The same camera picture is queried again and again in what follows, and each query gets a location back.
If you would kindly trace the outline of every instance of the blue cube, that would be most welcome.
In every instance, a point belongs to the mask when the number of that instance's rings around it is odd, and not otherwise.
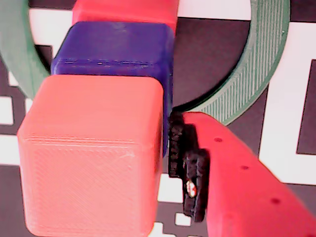
[[[51,73],[156,78],[164,90],[165,155],[172,110],[173,47],[174,32],[166,24],[77,22],[53,59]]]

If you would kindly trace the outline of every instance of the red cube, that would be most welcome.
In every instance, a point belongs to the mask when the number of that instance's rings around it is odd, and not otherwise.
[[[77,0],[73,24],[78,21],[165,23],[176,31],[179,0]]]
[[[45,237],[147,236],[162,159],[159,81],[48,77],[19,131],[26,225]]]

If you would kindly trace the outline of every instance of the black and white pattern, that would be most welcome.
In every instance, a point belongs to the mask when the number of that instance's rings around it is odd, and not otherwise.
[[[71,26],[75,0],[30,0],[34,41],[46,67]],[[316,215],[316,1],[292,0],[281,62],[269,88],[229,125],[259,160]],[[249,30],[249,0],[181,0],[175,48],[175,105],[201,96],[237,63]],[[33,237],[25,228],[16,132],[32,101],[0,62],[0,236]],[[180,179],[160,179],[151,237],[205,237],[206,224],[182,212]],[[286,167],[290,172],[283,172]]]

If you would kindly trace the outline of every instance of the green curved track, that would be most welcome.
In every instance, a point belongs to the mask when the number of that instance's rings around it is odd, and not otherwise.
[[[190,111],[209,114],[227,125],[262,94],[283,54],[290,22],[289,0],[252,0],[244,52],[229,78]]]
[[[0,0],[0,53],[22,91],[34,98],[49,75],[33,43],[28,0]]]
[[[189,111],[205,112],[227,125],[267,87],[281,59],[290,21],[290,0],[251,0],[250,31],[236,68],[223,85]],[[28,0],[0,0],[0,52],[22,91],[34,98],[49,72],[33,43]]]

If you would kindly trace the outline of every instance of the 3d printed block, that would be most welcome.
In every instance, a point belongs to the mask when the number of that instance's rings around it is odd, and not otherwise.
[[[179,0],[77,0],[73,24],[79,21],[165,23],[174,32]]]
[[[165,155],[172,110],[173,46],[173,32],[164,24],[78,22],[54,58],[51,73],[156,78],[164,90]]]
[[[45,237],[147,236],[162,160],[154,78],[45,79],[19,131],[26,225]]]

